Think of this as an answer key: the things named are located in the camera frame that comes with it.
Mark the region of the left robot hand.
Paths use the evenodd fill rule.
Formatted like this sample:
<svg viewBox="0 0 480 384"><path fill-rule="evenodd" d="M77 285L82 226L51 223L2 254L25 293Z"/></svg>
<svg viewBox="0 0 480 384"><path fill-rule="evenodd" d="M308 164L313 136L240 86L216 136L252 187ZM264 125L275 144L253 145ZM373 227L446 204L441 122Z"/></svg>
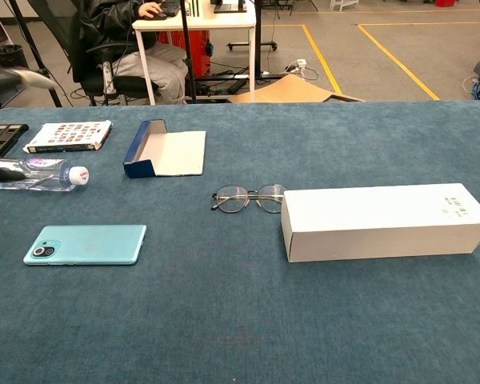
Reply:
<svg viewBox="0 0 480 384"><path fill-rule="evenodd" d="M32 70L0 70L0 89L11 88L17 85L33 86L45 90L53 90L55 88L54 81ZM19 171L0 168L0 182L18 182L25 179L26 176Z"/></svg>

